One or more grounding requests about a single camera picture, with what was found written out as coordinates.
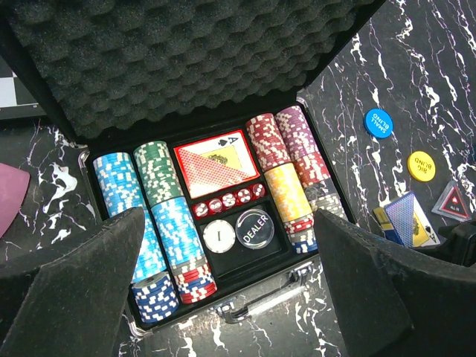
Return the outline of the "clear dealer button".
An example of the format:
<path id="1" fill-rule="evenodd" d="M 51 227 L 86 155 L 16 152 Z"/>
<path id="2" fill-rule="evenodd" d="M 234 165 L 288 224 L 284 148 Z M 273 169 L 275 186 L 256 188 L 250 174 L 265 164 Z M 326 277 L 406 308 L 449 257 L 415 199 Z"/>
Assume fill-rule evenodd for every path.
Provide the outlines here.
<path id="1" fill-rule="evenodd" d="M 274 223 L 267 212 L 252 208 L 238 217 L 235 232 L 242 245 L 257 250 L 265 248 L 272 241 Z"/>

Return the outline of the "blue playing card deck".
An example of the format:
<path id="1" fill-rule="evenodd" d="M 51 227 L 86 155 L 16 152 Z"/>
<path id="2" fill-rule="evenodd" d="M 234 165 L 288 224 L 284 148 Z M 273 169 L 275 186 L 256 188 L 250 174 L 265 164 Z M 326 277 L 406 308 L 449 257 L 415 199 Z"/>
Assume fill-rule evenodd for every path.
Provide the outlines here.
<path id="1" fill-rule="evenodd" d="M 373 210 L 385 238 L 407 248 L 440 245 L 441 240 L 429 222 L 413 191 Z"/>

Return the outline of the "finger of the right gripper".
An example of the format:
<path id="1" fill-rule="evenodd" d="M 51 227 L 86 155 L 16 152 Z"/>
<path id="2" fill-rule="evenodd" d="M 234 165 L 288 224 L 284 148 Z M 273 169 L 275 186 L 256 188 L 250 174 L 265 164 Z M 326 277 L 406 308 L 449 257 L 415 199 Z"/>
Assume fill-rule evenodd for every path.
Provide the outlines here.
<path id="1" fill-rule="evenodd" d="M 459 266 L 475 264 L 475 220 L 448 225 L 438 229 L 440 237 L 446 240 L 439 245 L 425 248 L 423 252 L 448 263 Z"/>

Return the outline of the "red playing card deck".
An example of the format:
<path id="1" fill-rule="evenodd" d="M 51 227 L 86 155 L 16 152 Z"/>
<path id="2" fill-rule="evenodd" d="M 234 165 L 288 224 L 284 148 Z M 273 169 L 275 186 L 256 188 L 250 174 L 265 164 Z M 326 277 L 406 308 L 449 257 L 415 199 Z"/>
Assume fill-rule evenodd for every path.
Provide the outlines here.
<path id="1" fill-rule="evenodd" d="M 260 176 L 241 129 L 177 146 L 174 153 L 192 199 Z"/>

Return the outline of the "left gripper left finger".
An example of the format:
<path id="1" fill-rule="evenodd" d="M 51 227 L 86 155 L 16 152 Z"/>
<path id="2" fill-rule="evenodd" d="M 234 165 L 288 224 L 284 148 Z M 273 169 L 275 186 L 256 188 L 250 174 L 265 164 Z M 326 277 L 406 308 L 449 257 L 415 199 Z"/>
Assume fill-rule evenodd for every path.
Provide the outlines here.
<path id="1" fill-rule="evenodd" d="M 144 234 L 132 208 L 1 264 L 2 356 L 110 356 Z"/>

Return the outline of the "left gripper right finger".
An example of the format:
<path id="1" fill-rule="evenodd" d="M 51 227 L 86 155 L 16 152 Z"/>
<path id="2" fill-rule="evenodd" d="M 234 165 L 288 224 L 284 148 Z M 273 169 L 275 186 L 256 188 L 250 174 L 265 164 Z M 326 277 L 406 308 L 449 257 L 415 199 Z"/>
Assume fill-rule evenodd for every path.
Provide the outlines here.
<path id="1" fill-rule="evenodd" d="M 475 264 L 430 257 L 325 210 L 314 230 L 350 356 L 475 354 Z"/>

